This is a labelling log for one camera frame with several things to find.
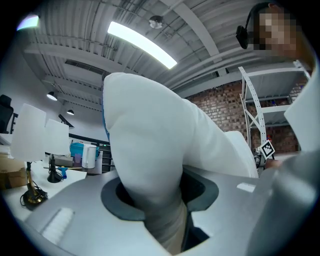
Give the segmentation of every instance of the white container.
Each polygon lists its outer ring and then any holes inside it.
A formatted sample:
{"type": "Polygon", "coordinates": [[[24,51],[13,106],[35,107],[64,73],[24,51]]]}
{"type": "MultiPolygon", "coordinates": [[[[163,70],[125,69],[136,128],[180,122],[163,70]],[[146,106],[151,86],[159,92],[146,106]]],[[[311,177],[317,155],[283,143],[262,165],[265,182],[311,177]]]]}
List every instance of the white container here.
{"type": "Polygon", "coordinates": [[[96,165],[96,148],[95,145],[84,144],[82,154],[82,167],[87,169],[95,168],[96,165]]]}

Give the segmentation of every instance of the white wall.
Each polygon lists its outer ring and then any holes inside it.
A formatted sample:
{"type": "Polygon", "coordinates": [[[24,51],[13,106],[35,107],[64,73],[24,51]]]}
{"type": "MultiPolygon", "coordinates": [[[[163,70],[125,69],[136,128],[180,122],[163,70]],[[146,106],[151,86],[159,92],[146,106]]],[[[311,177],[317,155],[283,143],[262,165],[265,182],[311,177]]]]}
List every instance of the white wall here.
{"type": "MultiPolygon", "coordinates": [[[[24,103],[46,112],[46,119],[60,121],[62,104],[47,98],[47,89],[28,66],[19,47],[13,44],[0,66],[0,95],[12,99],[11,106],[19,114],[24,103]]],[[[7,127],[10,131],[11,121],[7,127]]]]}
{"type": "Polygon", "coordinates": [[[60,113],[74,126],[69,129],[69,133],[105,142],[109,141],[103,125],[102,112],[67,103],[60,113]],[[69,109],[74,111],[74,115],[67,114],[69,109]]]}

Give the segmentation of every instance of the cardboard box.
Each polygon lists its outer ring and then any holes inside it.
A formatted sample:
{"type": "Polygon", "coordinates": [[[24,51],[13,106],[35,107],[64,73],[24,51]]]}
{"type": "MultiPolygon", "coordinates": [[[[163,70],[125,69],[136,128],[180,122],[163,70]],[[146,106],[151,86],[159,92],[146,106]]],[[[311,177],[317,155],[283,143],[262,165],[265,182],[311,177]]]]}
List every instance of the cardboard box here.
{"type": "Polygon", "coordinates": [[[72,156],[58,156],[54,155],[55,165],[64,167],[73,167],[74,158],[72,156]]]}
{"type": "Polygon", "coordinates": [[[12,189],[27,185],[25,162],[8,158],[0,153],[0,189],[12,189]]]}

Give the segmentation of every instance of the desk lamp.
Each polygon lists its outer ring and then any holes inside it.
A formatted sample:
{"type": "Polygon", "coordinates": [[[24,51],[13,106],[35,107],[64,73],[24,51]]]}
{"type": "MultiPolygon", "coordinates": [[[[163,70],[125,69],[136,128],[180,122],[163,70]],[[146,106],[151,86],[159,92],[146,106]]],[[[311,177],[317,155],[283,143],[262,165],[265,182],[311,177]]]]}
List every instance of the desk lamp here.
{"type": "Polygon", "coordinates": [[[28,190],[21,197],[24,205],[31,211],[48,199],[47,193],[34,183],[31,176],[31,162],[45,158],[45,123],[46,112],[23,104],[16,120],[10,146],[11,155],[18,160],[25,161],[27,165],[28,190]]]}
{"type": "Polygon", "coordinates": [[[44,151],[50,153],[49,176],[50,183],[58,183],[63,177],[56,171],[55,155],[70,154],[69,148],[69,126],[55,120],[49,119],[45,126],[44,151]]]}

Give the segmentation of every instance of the headphones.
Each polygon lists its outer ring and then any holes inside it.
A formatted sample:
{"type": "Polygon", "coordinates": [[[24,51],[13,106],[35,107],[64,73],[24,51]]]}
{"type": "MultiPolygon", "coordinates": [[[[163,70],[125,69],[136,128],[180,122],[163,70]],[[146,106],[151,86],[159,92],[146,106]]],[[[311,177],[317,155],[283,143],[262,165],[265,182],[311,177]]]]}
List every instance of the headphones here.
{"type": "Polygon", "coordinates": [[[252,9],[249,12],[248,18],[246,19],[245,27],[240,25],[236,28],[235,37],[243,49],[247,49],[249,44],[249,35],[247,32],[247,26],[248,26],[250,17],[253,16],[255,13],[257,13],[258,11],[264,8],[268,8],[269,3],[270,2],[261,2],[256,4],[254,7],[252,7],[252,9]]]}

